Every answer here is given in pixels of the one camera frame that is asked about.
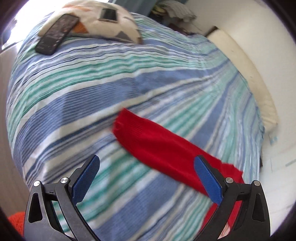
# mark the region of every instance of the black remote control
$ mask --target black remote control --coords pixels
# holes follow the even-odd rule
[[[78,21],[77,16],[63,14],[41,37],[35,51],[44,55],[52,55]]]

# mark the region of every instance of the mattress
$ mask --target mattress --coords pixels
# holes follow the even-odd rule
[[[210,199],[127,153],[111,131],[116,116],[127,108],[148,118],[234,164],[251,183],[259,176],[260,111],[246,80],[205,37],[133,16],[142,45],[71,37],[43,56],[34,47],[48,16],[30,32],[9,83],[12,156],[31,188],[98,155],[100,170],[77,207],[103,241],[193,240]]]

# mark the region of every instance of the white wall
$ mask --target white wall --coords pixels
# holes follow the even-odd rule
[[[274,232],[296,199],[296,163],[289,164],[296,159],[296,45],[282,22],[263,3],[188,0],[186,5],[197,15],[194,25],[202,30],[217,26],[240,45],[273,97],[280,118],[278,141],[271,146],[265,138],[260,180]]]

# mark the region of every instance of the metal bolt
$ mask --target metal bolt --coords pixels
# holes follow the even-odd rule
[[[38,187],[38,186],[40,185],[40,181],[35,181],[35,182],[33,183],[33,185],[34,185],[34,187]]]
[[[257,180],[254,181],[254,184],[255,184],[255,186],[258,186],[258,187],[260,186],[260,182]]]
[[[63,177],[62,179],[61,179],[61,183],[66,183],[68,181],[68,178],[67,177]]]
[[[227,177],[225,180],[227,183],[233,183],[233,179],[231,177]]]

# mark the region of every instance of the striped bed sheet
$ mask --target striped bed sheet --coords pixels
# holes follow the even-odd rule
[[[143,45],[72,37],[43,56],[34,47],[48,16],[30,32],[9,83],[12,156],[31,188],[98,155],[100,170],[77,206],[102,241],[193,240],[210,199],[127,153],[111,132],[116,116],[125,107],[148,118],[234,164],[251,183],[264,132],[259,109],[246,80],[205,37],[133,16]]]

